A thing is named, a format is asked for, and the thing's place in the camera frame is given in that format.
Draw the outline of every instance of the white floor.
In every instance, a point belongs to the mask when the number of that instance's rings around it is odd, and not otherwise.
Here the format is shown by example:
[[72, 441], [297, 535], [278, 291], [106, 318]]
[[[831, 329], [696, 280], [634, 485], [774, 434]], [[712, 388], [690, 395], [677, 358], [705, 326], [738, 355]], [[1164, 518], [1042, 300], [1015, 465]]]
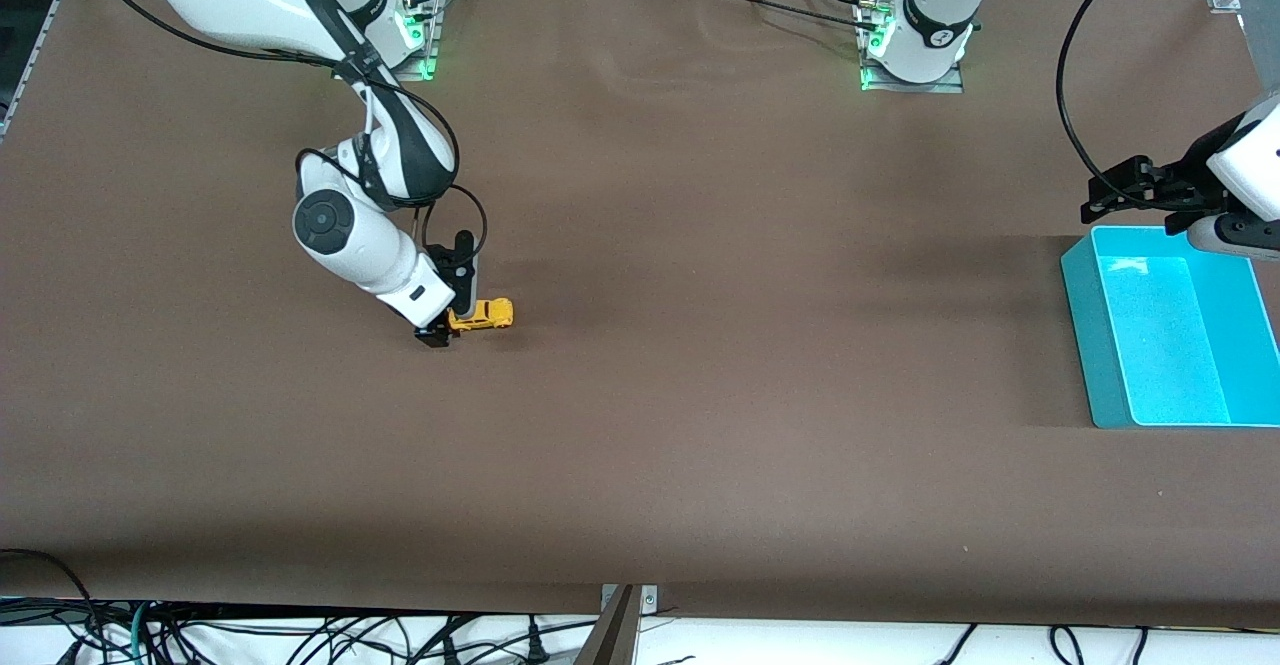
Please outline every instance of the white floor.
[[[541, 616], [541, 627], [582, 620], [584, 616]], [[443, 624], [440, 618], [404, 620], [415, 647]], [[253, 622], [251, 627], [296, 627], [314, 629], [320, 620]], [[460, 630], [458, 647], [477, 641], [503, 641], [525, 634], [525, 616], [486, 616]], [[808, 623], [781, 620], [709, 620], [648, 618], [641, 624], [636, 665], [669, 665], [689, 656], [689, 665], [934, 665], [950, 652], [964, 625], [873, 624], [873, 623]], [[1015, 625], [983, 625], [974, 632], [956, 665], [1055, 665], [1048, 647], [1047, 628]], [[1129, 665], [1137, 630], [1076, 628], [1087, 665]], [[128, 642], [128, 633], [113, 633]], [[259, 637], [228, 634], [216, 630], [189, 630], [193, 642], [218, 665], [283, 665], [302, 642], [300, 637]], [[588, 628], [544, 636], [550, 653], [570, 653], [586, 639]], [[397, 651], [404, 651], [403, 636], [394, 627], [372, 633], [372, 638]], [[60, 625], [0, 628], [0, 665], [52, 665], [70, 643]], [[1069, 645], [1061, 646], [1074, 660]], [[525, 652], [525, 646], [512, 648]], [[481, 652], [462, 652], [462, 662]], [[320, 652], [312, 665], [328, 660]], [[84, 651], [82, 664], [101, 662], [96, 652]], [[571, 661], [568, 656], [554, 662]], [[371, 648], [360, 648], [339, 659], [343, 665], [384, 665], [388, 656]], [[439, 660], [428, 660], [439, 665]], [[486, 664], [516, 662], [511, 655], [498, 653]], [[1249, 665], [1280, 664], [1280, 636], [1153, 630], [1142, 655], [1142, 665], [1180, 665], [1239, 662]]]

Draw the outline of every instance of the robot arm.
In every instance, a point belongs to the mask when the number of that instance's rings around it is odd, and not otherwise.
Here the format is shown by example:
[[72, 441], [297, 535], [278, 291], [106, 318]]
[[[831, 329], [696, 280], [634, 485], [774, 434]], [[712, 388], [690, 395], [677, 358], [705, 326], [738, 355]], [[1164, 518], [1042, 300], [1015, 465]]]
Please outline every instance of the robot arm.
[[1129, 208], [1165, 208], [1169, 235], [1210, 252], [1280, 261], [1280, 92], [1206, 133], [1156, 168], [1137, 155], [1089, 179], [1080, 223]]
[[1234, 197], [1225, 214], [1192, 224], [1187, 233], [1192, 244], [1280, 261], [1280, 92], [1244, 113], [1207, 164]]
[[347, 9], [338, 0], [168, 1], [196, 29], [218, 40], [338, 63], [335, 72], [366, 101], [378, 127], [342, 141], [328, 159], [308, 153], [300, 160], [294, 235], [317, 263], [387, 302], [415, 326], [439, 320], [454, 290], [387, 214], [444, 194], [453, 182], [454, 153], [412, 101], [370, 86], [397, 82]]
[[950, 72], [964, 56], [973, 35], [973, 15], [982, 0], [884, 0], [890, 18], [882, 37], [867, 55], [892, 77], [929, 83]]

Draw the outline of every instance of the brown table surface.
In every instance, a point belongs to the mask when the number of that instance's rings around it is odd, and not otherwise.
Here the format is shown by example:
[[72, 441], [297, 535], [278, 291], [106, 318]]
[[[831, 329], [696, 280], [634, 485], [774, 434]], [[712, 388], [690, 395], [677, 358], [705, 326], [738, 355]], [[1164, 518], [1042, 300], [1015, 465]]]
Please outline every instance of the brown table surface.
[[[0, 147], [0, 541], [104, 597], [1275, 624], [1280, 434], [1089, 423], [1079, 1], [987, 0], [965, 95], [913, 96], [741, 1], [457, 0], [413, 87], [517, 324], [426, 350], [293, 242], [344, 86], [64, 0]], [[1098, 0], [1068, 84], [1105, 165], [1258, 91], [1204, 0]]]

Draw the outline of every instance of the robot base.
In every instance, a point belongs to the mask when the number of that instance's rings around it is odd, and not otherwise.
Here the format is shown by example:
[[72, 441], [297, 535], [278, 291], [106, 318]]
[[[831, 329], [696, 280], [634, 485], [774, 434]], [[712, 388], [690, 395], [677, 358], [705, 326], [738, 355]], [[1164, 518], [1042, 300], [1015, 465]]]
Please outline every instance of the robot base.
[[435, 79], [435, 64], [440, 55], [440, 37], [444, 29], [444, 0], [431, 0], [419, 5], [420, 23], [407, 23], [408, 37], [421, 42], [421, 49], [403, 63], [392, 68], [401, 82], [420, 82]]
[[[854, 19], [858, 22], [873, 23], [884, 27], [886, 3], [888, 0], [861, 0], [854, 5]], [[878, 63], [867, 50], [870, 47], [873, 37], [881, 36], [881, 31], [858, 31], [858, 59], [860, 63], [860, 77], [863, 90], [890, 90], [893, 92], [945, 92], [946, 95], [960, 95], [964, 92], [964, 79], [960, 77], [960, 63], [951, 65], [947, 74], [937, 81], [927, 83], [905, 82], [892, 77], [884, 65]]]

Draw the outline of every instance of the teal plastic bin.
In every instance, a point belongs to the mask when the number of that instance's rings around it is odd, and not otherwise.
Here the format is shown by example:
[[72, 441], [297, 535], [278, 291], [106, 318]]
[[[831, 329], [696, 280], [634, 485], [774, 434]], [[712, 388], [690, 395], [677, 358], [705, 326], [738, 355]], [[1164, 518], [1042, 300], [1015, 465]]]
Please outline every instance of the teal plastic bin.
[[1280, 350], [1249, 260], [1164, 228], [1093, 228], [1062, 276], [1094, 425], [1280, 427]]

